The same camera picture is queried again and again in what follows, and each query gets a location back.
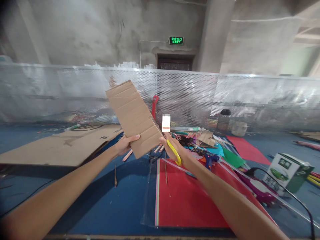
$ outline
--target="red paper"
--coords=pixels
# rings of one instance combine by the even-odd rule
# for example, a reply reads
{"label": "red paper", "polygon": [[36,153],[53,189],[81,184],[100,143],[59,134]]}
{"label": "red paper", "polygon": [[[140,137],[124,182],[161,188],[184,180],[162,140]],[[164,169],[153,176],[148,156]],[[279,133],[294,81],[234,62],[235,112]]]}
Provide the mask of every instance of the red paper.
{"label": "red paper", "polygon": [[[167,163],[168,184],[166,184],[164,164],[163,160],[158,160],[156,226],[229,228],[217,206],[197,179]],[[244,194],[271,219],[252,193],[237,181],[237,176],[231,175],[219,164],[213,166],[212,171]]]}
{"label": "red paper", "polygon": [[227,136],[227,139],[232,142],[243,159],[270,166],[269,160],[245,139],[233,136]]}

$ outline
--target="perforated metal fence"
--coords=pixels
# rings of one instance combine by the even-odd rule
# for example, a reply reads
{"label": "perforated metal fence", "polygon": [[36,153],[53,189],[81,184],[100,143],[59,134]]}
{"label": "perforated metal fence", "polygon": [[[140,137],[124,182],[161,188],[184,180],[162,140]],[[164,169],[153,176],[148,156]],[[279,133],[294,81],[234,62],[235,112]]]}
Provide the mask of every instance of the perforated metal fence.
{"label": "perforated metal fence", "polygon": [[249,131],[320,130],[320,80],[103,67],[0,64],[2,122],[118,123],[105,91],[131,79],[156,121],[212,129],[229,108]]}

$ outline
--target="green exit sign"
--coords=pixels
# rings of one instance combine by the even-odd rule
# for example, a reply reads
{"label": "green exit sign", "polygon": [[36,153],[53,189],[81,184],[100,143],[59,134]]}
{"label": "green exit sign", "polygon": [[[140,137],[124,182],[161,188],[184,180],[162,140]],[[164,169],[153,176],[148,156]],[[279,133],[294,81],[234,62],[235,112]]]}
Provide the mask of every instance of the green exit sign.
{"label": "green exit sign", "polygon": [[173,45],[183,45],[183,38],[182,37],[170,37],[170,43]]}

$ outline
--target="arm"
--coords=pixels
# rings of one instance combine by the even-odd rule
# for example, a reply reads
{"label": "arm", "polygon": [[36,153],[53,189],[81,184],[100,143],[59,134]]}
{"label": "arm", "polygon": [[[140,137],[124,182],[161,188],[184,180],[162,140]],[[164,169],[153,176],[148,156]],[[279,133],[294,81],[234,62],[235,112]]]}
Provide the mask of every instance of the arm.
{"label": "arm", "polygon": [[[289,240],[253,203],[225,181],[208,171],[191,154],[185,151],[176,139],[173,139],[168,133],[165,133],[165,135],[179,153],[182,164],[204,186],[238,239]],[[160,141],[169,157],[175,160],[175,155],[166,144],[165,139],[161,138]]]}
{"label": "arm", "polygon": [[46,236],[94,178],[118,155],[126,153],[129,142],[140,135],[123,137],[101,155],[52,183],[2,219],[8,239],[40,240]]}

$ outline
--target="red handle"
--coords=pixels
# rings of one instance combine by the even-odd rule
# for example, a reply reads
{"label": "red handle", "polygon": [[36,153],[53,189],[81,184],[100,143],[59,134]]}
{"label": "red handle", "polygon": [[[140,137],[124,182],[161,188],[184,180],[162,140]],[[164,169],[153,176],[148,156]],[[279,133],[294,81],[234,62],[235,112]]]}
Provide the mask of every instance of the red handle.
{"label": "red handle", "polygon": [[158,100],[159,100],[159,97],[157,95],[154,95],[153,100],[152,100],[152,111],[151,111],[151,114],[152,114],[154,120],[156,120],[156,105],[157,105]]}

